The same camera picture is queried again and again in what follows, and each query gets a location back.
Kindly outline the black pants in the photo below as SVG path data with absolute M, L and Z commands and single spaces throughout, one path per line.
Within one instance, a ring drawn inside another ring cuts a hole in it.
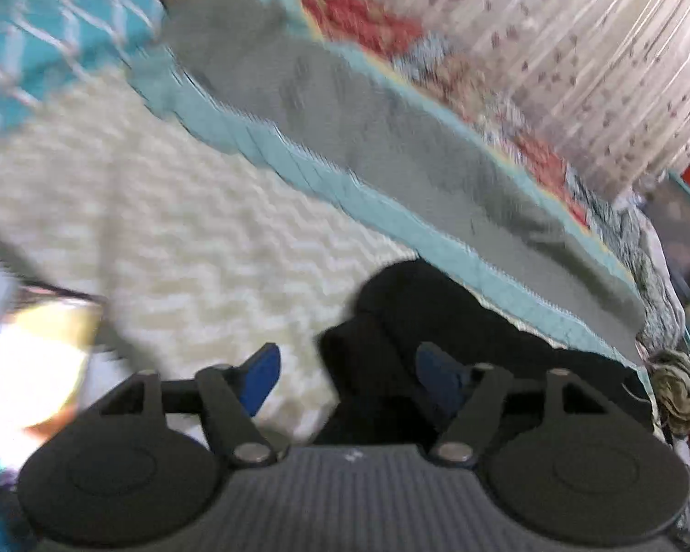
M 415 259 L 372 276 L 352 302 L 349 319 L 320 335 L 317 346 L 339 402 L 316 443 L 434 445 L 449 415 L 417 379 L 422 343 L 437 345 L 462 365 L 490 362 L 520 379 L 566 368 L 646 430 L 653 427 L 650 398 L 636 371 L 589 351 L 555 348 Z

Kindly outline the cream chevron bed blanket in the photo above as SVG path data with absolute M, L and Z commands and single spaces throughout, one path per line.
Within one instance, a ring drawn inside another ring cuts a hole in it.
M 629 274 L 454 114 L 295 0 L 164 10 L 1 138 L 0 313 L 25 279 L 95 295 L 102 354 L 168 379 L 274 343 L 258 420 L 294 441 L 338 404 L 317 339 L 401 260 L 643 378 Z

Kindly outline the red floral quilt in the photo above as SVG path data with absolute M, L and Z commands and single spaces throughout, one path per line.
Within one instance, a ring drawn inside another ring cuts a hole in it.
M 518 107 L 490 88 L 482 72 L 419 21 L 386 10 L 376 0 L 295 0 L 317 35 L 360 47 L 391 66 L 425 95 L 445 105 L 501 155 L 527 171 L 581 227 L 587 208 L 567 186 L 567 163 L 532 135 Z

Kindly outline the floral white curtain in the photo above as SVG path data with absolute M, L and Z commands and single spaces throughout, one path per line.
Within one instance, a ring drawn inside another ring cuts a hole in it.
M 381 0 L 466 47 L 603 195 L 690 164 L 690 0 Z

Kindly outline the teal patterned pillow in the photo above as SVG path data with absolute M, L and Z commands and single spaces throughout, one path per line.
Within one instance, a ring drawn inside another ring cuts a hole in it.
M 0 140 L 68 82 L 159 33 L 161 0 L 0 0 Z

